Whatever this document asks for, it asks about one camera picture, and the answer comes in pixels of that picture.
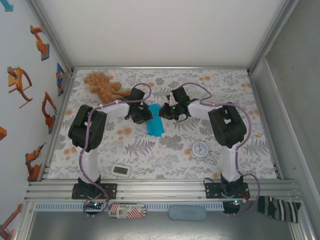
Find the floral tablecloth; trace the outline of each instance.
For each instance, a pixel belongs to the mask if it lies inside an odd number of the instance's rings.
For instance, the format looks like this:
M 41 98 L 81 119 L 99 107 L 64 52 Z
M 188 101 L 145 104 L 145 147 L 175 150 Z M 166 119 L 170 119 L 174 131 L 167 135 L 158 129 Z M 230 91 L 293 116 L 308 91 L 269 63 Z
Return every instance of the floral tablecloth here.
M 243 173 L 253 173 L 258 178 L 276 178 L 267 141 L 260 121 L 246 70 L 204 69 L 106 69 L 78 70 L 72 85 L 62 127 L 55 146 L 48 178 L 77 179 L 79 153 L 68 138 L 69 128 L 83 104 L 97 106 L 101 103 L 96 94 L 89 92 L 84 83 L 91 72 L 104 72 L 122 83 L 123 89 L 137 83 L 147 83 L 152 88 L 148 104 L 163 105 L 172 89 L 187 82 L 201 84 L 212 93 L 209 103 L 233 102 L 250 115 L 252 135 L 240 148 L 239 168 Z M 147 87 L 140 89 L 148 92 Z M 202 98 L 206 93 L 193 85 L 185 86 L 190 98 Z M 165 133 L 162 137 L 147 134 L 147 125 L 134 124 L 131 119 L 117 119 L 105 125 L 103 140 L 98 147 L 98 168 L 102 179 L 116 179 L 111 175 L 113 164 L 131 166 L 131 179 L 203 179 L 219 178 L 222 171 L 221 146 L 214 138 L 208 120 L 195 117 L 186 121 L 162 119 Z M 194 160 L 190 156 L 193 143 L 203 141 L 209 146 L 209 156 Z

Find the black and white striped fabric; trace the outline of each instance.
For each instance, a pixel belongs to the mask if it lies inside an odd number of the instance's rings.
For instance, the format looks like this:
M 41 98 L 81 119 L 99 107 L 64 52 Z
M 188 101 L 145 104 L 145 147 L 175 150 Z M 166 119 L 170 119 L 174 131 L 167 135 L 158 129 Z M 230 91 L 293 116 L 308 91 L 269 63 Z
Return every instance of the black and white striped fabric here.
M 258 211 L 277 220 L 297 223 L 301 203 L 279 200 L 270 196 L 260 196 Z

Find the digital thermometer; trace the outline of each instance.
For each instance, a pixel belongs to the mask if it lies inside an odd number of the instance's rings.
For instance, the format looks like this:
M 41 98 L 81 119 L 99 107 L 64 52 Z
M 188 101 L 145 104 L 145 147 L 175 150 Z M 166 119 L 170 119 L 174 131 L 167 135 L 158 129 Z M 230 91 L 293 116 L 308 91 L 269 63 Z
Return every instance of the digital thermometer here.
M 131 174 L 131 167 L 114 164 L 111 169 L 111 174 L 121 178 L 129 178 Z
M 190 154 L 194 159 L 202 160 L 208 156 L 209 148 L 204 142 L 197 141 L 193 144 Z

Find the plush toy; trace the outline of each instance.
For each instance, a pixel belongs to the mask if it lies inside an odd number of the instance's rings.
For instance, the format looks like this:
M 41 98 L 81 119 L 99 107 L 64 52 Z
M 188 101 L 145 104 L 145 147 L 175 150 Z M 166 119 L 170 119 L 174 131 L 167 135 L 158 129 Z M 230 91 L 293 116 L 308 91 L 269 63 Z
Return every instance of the plush toy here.
M 103 72 L 92 72 L 84 82 L 90 85 L 90 92 L 97 94 L 103 104 L 112 103 L 113 101 L 130 95 L 131 90 L 119 91 L 122 87 L 120 82 L 110 82 L 110 78 Z

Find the metal floor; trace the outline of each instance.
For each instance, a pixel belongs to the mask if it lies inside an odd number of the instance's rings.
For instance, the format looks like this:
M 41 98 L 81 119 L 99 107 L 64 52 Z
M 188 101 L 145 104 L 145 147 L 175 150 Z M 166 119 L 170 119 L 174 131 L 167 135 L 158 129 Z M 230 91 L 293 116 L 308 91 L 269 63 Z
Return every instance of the metal floor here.
M 290 226 L 258 212 L 227 218 L 207 212 L 204 222 L 172 221 L 167 212 L 144 219 L 86 219 L 82 212 L 36 212 L 29 240 L 290 240 Z

